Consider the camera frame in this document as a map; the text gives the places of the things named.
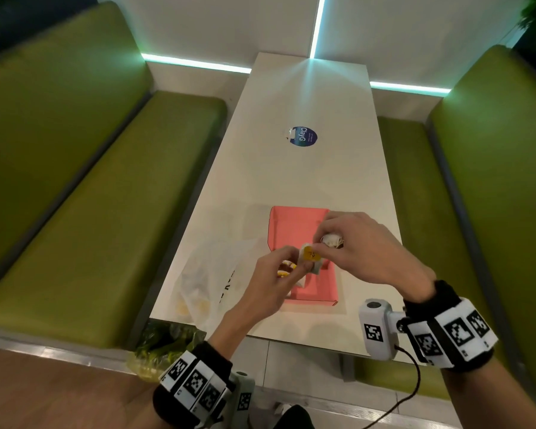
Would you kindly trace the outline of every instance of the round blue sticker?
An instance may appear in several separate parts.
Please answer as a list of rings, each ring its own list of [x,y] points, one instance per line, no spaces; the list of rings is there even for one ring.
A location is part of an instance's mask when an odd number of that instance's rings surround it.
[[[318,134],[305,126],[294,126],[290,129],[290,143],[296,146],[311,146],[318,139]]]

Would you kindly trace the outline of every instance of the open box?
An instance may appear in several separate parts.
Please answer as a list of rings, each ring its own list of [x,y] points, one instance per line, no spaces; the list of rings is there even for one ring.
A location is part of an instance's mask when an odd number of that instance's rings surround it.
[[[274,206],[268,224],[268,247],[271,251],[285,245],[301,247],[310,243],[329,209]],[[319,275],[308,274],[305,288],[294,286],[286,302],[294,304],[336,305],[338,291],[336,268],[323,261]]]

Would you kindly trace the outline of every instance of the white bag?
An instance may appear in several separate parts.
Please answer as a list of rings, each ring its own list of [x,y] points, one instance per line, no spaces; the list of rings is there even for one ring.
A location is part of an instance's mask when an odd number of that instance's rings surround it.
[[[175,283],[176,318],[210,336],[241,298],[257,259],[269,252],[265,240],[215,241],[197,247]]]

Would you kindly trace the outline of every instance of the black pants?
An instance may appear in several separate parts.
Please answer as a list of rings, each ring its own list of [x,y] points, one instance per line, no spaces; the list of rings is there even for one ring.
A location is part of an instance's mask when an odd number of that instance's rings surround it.
[[[310,415],[300,405],[294,405],[280,417],[274,429],[314,429]]]

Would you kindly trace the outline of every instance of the person's right hand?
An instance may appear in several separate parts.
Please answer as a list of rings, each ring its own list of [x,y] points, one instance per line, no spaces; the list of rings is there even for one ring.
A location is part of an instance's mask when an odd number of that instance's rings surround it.
[[[320,241],[335,233],[343,248]],[[364,212],[330,212],[315,232],[314,252],[360,280],[389,284],[407,301],[422,302],[435,293],[436,275],[407,251],[387,228]]]

